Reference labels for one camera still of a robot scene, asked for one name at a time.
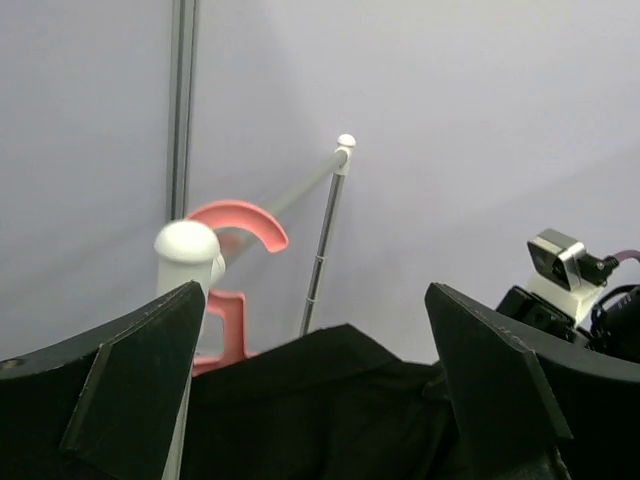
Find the pink plastic hanger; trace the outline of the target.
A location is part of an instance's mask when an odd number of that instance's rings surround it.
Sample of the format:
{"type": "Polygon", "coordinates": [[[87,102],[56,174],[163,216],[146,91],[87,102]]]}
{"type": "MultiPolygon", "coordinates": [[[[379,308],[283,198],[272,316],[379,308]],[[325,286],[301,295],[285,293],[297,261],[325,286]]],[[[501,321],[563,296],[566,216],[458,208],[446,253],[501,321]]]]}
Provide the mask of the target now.
{"type": "Polygon", "coordinates": [[[194,377],[228,367],[252,356],[248,349],[248,282],[240,279],[241,250],[255,241],[265,253],[279,254],[289,246],[285,229],[265,209],[241,200],[220,200],[206,204],[188,215],[208,227],[217,237],[219,257],[207,291],[207,314],[221,327],[221,347],[217,354],[198,354],[193,361],[194,377]]]}

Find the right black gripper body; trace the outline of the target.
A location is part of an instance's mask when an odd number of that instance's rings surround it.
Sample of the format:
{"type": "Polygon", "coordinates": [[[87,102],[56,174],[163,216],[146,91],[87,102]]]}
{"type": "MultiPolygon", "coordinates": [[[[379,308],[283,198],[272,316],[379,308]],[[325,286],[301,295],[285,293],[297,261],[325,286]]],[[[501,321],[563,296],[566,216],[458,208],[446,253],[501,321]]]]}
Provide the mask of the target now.
{"type": "Polygon", "coordinates": [[[496,311],[578,346],[587,347],[592,340],[592,335],[566,313],[519,286],[505,294],[496,311]]]}

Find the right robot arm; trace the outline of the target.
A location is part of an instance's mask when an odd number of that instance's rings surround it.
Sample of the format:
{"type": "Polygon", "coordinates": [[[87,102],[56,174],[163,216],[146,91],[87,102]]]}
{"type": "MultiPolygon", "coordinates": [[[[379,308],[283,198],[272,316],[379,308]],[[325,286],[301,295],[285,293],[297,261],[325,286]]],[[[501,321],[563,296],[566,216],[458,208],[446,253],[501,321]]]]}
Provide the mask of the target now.
{"type": "Polygon", "coordinates": [[[621,285],[599,299],[585,329],[549,302],[512,287],[497,307],[509,318],[611,357],[639,361],[639,287],[621,285]]]}

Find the aluminium frame post left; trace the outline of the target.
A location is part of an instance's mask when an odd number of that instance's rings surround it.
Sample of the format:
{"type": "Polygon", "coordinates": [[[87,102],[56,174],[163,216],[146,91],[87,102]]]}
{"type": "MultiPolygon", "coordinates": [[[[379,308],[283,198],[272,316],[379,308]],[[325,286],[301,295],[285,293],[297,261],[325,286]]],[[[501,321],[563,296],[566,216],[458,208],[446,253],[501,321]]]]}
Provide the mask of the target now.
{"type": "Polygon", "coordinates": [[[171,65],[166,175],[166,218],[182,218],[188,193],[188,161],[198,4],[172,2],[171,65]]]}

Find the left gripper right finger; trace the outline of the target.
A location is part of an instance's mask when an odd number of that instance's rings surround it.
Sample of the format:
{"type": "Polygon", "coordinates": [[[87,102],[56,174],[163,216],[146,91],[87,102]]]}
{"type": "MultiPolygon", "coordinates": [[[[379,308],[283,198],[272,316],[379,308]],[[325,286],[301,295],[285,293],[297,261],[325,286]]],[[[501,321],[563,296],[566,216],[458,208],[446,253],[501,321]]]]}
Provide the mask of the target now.
{"type": "Polygon", "coordinates": [[[473,478],[638,478],[638,364],[442,283],[429,285],[425,306],[473,478]]]}

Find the black shirt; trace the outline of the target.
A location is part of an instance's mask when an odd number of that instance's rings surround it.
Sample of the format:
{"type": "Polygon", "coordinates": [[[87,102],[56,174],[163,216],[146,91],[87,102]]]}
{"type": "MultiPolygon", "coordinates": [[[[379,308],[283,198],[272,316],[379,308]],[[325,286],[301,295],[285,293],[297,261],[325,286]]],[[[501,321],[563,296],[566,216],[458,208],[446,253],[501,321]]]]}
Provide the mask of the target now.
{"type": "Polygon", "coordinates": [[[475,479],[440,363],[350,324],[193,379],[185,479],[475,479]]]}

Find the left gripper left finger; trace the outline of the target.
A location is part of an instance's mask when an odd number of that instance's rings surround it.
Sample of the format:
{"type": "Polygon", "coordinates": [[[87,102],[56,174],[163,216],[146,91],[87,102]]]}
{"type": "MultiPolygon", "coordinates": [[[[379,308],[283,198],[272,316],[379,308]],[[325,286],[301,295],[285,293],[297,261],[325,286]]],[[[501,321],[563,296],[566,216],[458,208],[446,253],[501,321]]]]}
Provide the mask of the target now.
{"type": "Polygon", "coordinates": [[[2,478],[161,478],[203,313],[191,281],[2,361],[2,478]]]}

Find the silver white garment rack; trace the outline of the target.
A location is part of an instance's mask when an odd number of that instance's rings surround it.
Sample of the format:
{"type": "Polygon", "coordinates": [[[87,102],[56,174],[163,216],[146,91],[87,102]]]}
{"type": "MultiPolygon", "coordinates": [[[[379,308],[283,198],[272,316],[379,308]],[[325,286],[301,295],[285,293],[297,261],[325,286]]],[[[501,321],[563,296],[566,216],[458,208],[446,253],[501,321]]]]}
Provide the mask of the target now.
{"type": "Polygon", "coordinates": [[[264,210],[244,201],[218,201],[199,208],[187,218],[168,223],[156,237],[159,256],[156,294],[194,280],[204,292],[205,311],[217,314],[223,324],[223,351],[218,356],[196,355],[188,377],[223,368],[250,357],[246,347],[246,299],[241,292],[216,290],[214,286],[231,263],[257,239],[271,253],[288,246],[286,232],[277,217],[304,198],[327,175],[332,176],[323,224],[313,264],[300,328],[309,331],[324,263],[331,239],[343,184],[351,167],[356,139],[342,134],[327,166],[283,194],[264,210]]]}

